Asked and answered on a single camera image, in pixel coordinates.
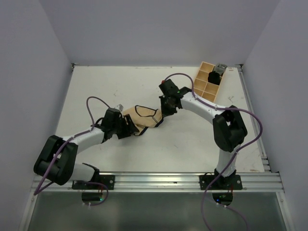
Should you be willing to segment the beige underwear with navy trim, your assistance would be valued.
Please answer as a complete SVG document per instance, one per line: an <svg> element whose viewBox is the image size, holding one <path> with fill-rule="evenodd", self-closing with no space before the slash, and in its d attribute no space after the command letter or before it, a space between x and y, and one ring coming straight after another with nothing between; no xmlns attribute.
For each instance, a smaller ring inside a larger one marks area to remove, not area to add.
<svg viewBox="0 0 308 231"><path fill-rule="evenodd" d="M134 126L138 129L138 131L133 133L135 136L142 135L148 128L157 128L164 121L160 109L140 105L125 110L123 115L129 115Z"/></svg>

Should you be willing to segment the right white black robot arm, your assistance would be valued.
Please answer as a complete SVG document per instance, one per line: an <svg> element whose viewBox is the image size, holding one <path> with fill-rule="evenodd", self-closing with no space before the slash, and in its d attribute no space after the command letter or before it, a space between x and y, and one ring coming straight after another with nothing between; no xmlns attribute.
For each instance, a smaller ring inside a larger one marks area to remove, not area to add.
<svg viewBox="0 0 308 231"><path fill-rule="evenodd" d="M203 102L191 89L177 86L164 87L160 96L162 117L177 113L178 109L191 111L213 126L214 141L219 148L218 165L215 168L214 183L220 189L227 188L236 174L236 150L241 147L248 132L237 107L222 110L211 102Z"/></svg>

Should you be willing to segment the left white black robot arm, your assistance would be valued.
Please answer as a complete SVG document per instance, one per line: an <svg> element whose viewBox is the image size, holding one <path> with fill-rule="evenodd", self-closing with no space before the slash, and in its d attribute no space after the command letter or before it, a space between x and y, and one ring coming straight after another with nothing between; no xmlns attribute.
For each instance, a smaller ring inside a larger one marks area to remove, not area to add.
<svg viewBox="0 0 308 231"><path fill-rule="evenodd" d="M83 181L89 189L99 186L98 169L89 164L77 164L76 157L86 149L104 143L116 135L118 139L138 132L129 115L116 113L96 121L93 128L71 137L50 136L34 164L34 173L58 185L69 180Z"/></svg>

